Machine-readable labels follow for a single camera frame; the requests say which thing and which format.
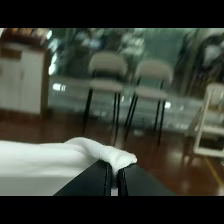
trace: brown floor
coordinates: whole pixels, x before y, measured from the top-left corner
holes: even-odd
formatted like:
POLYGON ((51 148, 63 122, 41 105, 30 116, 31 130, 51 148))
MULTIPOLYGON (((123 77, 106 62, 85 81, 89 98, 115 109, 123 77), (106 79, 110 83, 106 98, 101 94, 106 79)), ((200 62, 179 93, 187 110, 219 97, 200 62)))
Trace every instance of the brown floor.
MULTIPOLYGON (((4 117, 0 122, 0 139, 29 143, 64 142, 81 136, 79 115, 57 114, 45 121, 21 121, 4 117)), ((110 125, 97 120, 88 124, 85 137, 110 145, 110 125)), ((192 153, 192 139, 177 133, 163 133, 157 147, 157 136, 150 131, 133 134, 126 143, 120 128, 116 147, 135 153, 138 164, 153 174, 177 195, 224 195, 224 167, 220 160, 192 153)))

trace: black chair leg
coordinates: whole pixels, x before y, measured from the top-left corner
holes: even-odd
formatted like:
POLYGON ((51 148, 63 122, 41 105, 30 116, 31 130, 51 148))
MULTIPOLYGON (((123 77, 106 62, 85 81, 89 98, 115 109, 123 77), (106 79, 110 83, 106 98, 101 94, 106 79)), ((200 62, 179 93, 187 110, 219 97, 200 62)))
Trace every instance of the black chair leg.
POLYGON ((160 101, 158 102, 157 105, 157 110, 156 110, 156 119, 155 119, 155 124, 154 124, 154 129, 153 131, 156 131, 156 127, 157 127, 157 122, 158 122, 158 117, 159 117, 159 109, 160 109, 160 101))
POLYGON ((93 90, 90 89, 89 94, 88 94, 88 98, 87 98, 87 101, 86 101, 85 113, 84 113, 84 116, 83 116, 83 129, 82 129, 82 134, 83 135, 85 133, 87 121, 88 121, 88 118, 89 118, 89 109, 90 109, 90 105, 91 105, 91 101, 92 101, 92 96, 93 96, 93 90))
POLYGON ((128 132, 129 132, 130 127, 131 127, 131 122, 132 122, 132 119, 133 119, 133 115, 134 115, 134 112, 135 112, 137 101, 138 101, 138 97, 134 96, 133 108, 132 108, 132 111, 131 111, 131 114, 130 114, 130 119, 129 119, 129 122, 127 124, 127 129, 126 129, 125 136, 124 136, 125 141, 127 140, 128 132))
POLYGON ((114 144, 117 141, 117 134, 118 134, 118 129, 119 129, 119 115, 120 115, 120 99, 121 99, 121 94, 117 94, 117 116, 116 116, 116 130, 115 130, 115 137, 114 137, 114 144))
POLYGON ((115 117, 116 117, 116 107, 117 107, 117 93, 114 94, 114 111, 113 111, 113 120, 112 120, 112 131, 113 131, 115 117))
POLYGON ((127 115, 126 121, 124 123, 124 128, 125 129, 128 125, 128 121, 129 121, 129 118, 130 118, 130 114, 131 114, 131 110, 132 110, 132 107, 133 107, 133 104, 134 104, 134 100, 135 100, 135 95, 133 95, 133 97, 132 97, 131 105, 130 105, 129 110, 128 110, 128 115, 127 115))
POLYGON ((165 104, 166 104, 166 101, 164 101, 162 104, 162 115, 161 115, 160 127, 159 127, 158 145, 160 144, 160 140, 161 140, 161 134, 162 134, 162 128, 163 128, 163 118, 164 118, 164 112, 165 112, 165 104))

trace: yellow line on floor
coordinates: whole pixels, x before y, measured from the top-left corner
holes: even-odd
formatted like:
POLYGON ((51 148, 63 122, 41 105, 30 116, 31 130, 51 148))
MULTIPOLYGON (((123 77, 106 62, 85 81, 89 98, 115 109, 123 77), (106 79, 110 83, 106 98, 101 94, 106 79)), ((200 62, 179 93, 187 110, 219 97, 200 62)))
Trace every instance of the yellow line on floor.
POLYGON ((212 172, 213 177, 215 178, 216 182, 224 187, 224 182, 222 181, 222 179, 220 178, 220 176, 218 175, 217 171, 215 170, 214 166, 212 165, 212 163, 210 162, 210 160, 206 157, 204 157, 204 160, 206 162, 206 164, 208 165, 210 171, 212 172))

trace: wooden floor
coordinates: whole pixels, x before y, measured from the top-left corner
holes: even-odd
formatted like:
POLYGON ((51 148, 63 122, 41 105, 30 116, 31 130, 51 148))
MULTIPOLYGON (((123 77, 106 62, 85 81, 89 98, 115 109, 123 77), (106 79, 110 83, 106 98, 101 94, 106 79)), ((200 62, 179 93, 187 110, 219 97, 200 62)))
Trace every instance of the wooden floor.
MULTIPOLYGON (((80 137, 82 119, 74 114, 55 114, 44 121, 2 117, 0 139, 29 143, 64 142, 80 137)), ((195 156, 192 139, 178 133, 163 133, 161 145, 150 131, 134 135, 133 128, 123 142, 122 127, 116 147, 132 152, 138 164, 177 195, 224 195, 224 167, 220 160, 195 156)), ((91 120, 85 137, 110 145, 113 134, 108 124, 91 120)))

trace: chair seat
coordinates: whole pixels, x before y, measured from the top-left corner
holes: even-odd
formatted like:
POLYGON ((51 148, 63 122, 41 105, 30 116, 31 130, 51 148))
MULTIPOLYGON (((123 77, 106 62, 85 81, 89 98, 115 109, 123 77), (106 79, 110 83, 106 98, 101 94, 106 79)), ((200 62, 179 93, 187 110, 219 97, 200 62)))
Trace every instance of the chair seat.
POLYGON ((138 97, 165 100, 167 98, 167 93, 159 89, 153 89, 149 87, 137 87, 135 93, 138 97))
POLYGON ((113 80, 93 79, 90 81, 90 88, 108 92, 121 92, 123 85, 113 80))

